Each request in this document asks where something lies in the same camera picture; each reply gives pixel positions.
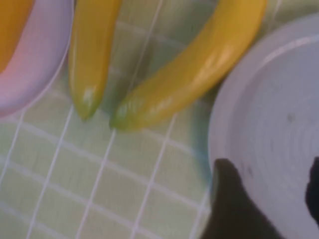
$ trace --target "black object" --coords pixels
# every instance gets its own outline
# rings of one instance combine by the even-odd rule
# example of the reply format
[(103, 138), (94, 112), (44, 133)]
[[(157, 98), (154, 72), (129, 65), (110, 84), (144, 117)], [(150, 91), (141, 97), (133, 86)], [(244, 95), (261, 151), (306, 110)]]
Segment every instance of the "black object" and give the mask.
[(218, 186), (201, 239), (282, 239), (248, 197), (233, 164), (220, 159), (214, 167)]
[(319, 157), (315, 158), (315, 162), (310, 170), (310, 182), (306, 191), (306, 204), (311, 216), (319, 225)]

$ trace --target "plate rim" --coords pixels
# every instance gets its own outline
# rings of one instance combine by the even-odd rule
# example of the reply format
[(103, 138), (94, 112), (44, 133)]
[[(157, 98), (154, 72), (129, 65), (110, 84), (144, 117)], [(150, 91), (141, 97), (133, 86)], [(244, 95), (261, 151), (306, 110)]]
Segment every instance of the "plate rim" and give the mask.
[(68, 49), (70, 46), (70, 41), (71, 41), (71, 33), (72, 33), (72, 25), (73, 25), (73, 19), (74, 19), (74, 11), (75, 11), (75, 0), (67, 0), (70, 2), (71, 6), (71, 14), (70, 14), (70, 19), (71, 19), (71, 26), (70, 26), (70, 31), (69, 31), (69, 36), (68, 36), (68, 42), (65, 47), (64, 54), (60, 60), (60, 63), (58, 64), (57, 68), (54, 70), (54, 74), (52, 74), (51, 77), (47, 80), (47, 83), (44, 84), (42, 89), (40, 88), (32, 97), (29, 97), (29, 99), (26, 100), (25, 103), (19, 104), (15, 107), (9, 108), (8, 110), (4, 110), (3, 115), (0, 115), (0, 123), (2, 121), (7, 121), (10, 117), (13, 115), (19, 115), (22, 111), (29, 109), (33, 105), (35, 105), (51, 88), (52, 84), (54, 81), (57, 79), (59, 74), (61, 73), (62, 67), (66, 63), (66, 56), (68, 54)]

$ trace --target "white bowl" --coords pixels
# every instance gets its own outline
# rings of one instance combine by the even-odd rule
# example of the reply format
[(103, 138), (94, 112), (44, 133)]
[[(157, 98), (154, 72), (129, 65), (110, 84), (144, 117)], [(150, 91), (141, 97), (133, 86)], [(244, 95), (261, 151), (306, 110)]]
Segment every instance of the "white bowl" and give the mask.
[(31, 106), (50, 87), (64, 62), (73, 0), (35, 0), (17, 49), (0, 74), (0, 119)]
[(227, 158), (286, 239), (317, 239), (306, 202), (319, 156), (319, 15), (257, 44), (225, 81), (209, 129), (211, 166)]

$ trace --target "green tiled surface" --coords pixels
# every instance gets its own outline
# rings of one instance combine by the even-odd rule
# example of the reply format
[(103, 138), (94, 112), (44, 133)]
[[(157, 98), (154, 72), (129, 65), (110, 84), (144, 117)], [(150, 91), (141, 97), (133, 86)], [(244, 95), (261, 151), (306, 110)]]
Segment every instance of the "green tiled surface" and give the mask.
[(31, 216), (40, 196), (42, 185), (12, 169), (7, 169), (0, 190), (0, 201)]
[(186, 108), (178, 114), (170, 138), (206, 155), (209, 117), (210, 111), (205, 107)]
[(83, 122), (73, 112), (64, 140), (78, 148), (103, 157), (111, 137), (109, 117), (97, 111), (92, 119)]
[(152, 190), (146, 203), (141, 225), (167, 239), (184, 239), (195, 221), (196, 210)]
[(129, 238), (130, 230), (101, 215), (98, 212), (90, 211), (85, 221), (81, 238), (82, 239), (127, 239)]
[(56, 159), (50, 182), (89, 199), (99, 165), (62, 148)]
[(54, 237), (37, 229), (33, 229), (30, 239), (54, 239)]
[(109, 160), (150, 178), (162, 143), (141, 133), (117, 134)]
[(28, 225), (19, 218), (0, 210), (0, 222), (0, 238), (24, 239), (26, 237)]
[[(135, 86), (173, 59), (200, 31), (216, 1), (124, 0), (101, 110), (87, 122), (73, 113), (61, 147), (57, 143), (71, 109), (66, 66), (49, 94), (26, 111), (15, 140), (21, 113), (0, 122), (1, 239), (25, 239), (28, 231), (29, 239), (59, 239), (56, 235), (67, 239), (76, 235), (81, 239), (152, 239), (152, 235), (186, 239), (191, 232), (195, 235), (191, 239), (199, 237), (209, 211), (196, 222), (210, 181), (206, 135), (217, 90), (176, 115), (169, 139), (165, 136), (171, 119), (141, 133), (116, 133), (115, 137), (108, 123), (130, 90), (133, 74)], [(318, 0), (278, 2), (268, 0), (255, 42), (269, 30), (319, 9)], [(155, 16), (158, 19), (152, 25)], [(153, 33), (147, 42), (150, 30)], [(105, 153), (106, 166), (100, 168)], [(7, 157), (10, 163), (3, 172)], [(47, 176), (48, 185), (41, 194)], [(148, 187), (152, 176), (154, 182)], [(8, 207), (16, 213), (8, 213)], [(41, 230), (37, 224), (28, 228), (17, 216), (30, 219), (33, 213), (36, 223), (43, 225)]]
[(72, 238), (76, 235), (84, 209), (82, 204), (52, 189), (46, 189), (36, 219), (58, 233)]
[(5, 122), (0, 124), (0, 157), (2, 158), (6, 158), (9, 152), (14, 137), (15, 129), (16, 125), (12, 123)]
[(180, 149), (167, 146), (155, 182), (200, 203), (209, 179), (208, 160), (199, 159)]
[(70, 107), (68, 101), (46, 95), (26, 112), (24, 122), (52, 135), (60, 136)]
[(11, 161), (45, 177), (49, 171), (56, 144), (24, 129), (20, 129)]
[(97, 188), (94, 203), (132, 221), (138, 215), (145, 190), (145, 185), (106, 169)]

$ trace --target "yellow banana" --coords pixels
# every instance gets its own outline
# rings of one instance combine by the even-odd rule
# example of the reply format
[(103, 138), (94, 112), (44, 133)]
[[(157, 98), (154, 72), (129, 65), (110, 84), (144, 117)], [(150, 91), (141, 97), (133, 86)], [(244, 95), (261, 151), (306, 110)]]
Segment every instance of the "yellow banana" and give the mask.
[(2, 0), (0, 2), (0, 73), (12, 58), (34, 0)]
[(85, 120), (98, 108), (107, 81), (116, 19), (122, 0), (78, 0), (69, 50), (69, 87)]
[(120, 103), (110, 126), (126, 131), (148, 127), (202, 96), (250, 45), (266, 4), (267, 0), (219, 0), (194, 41)]

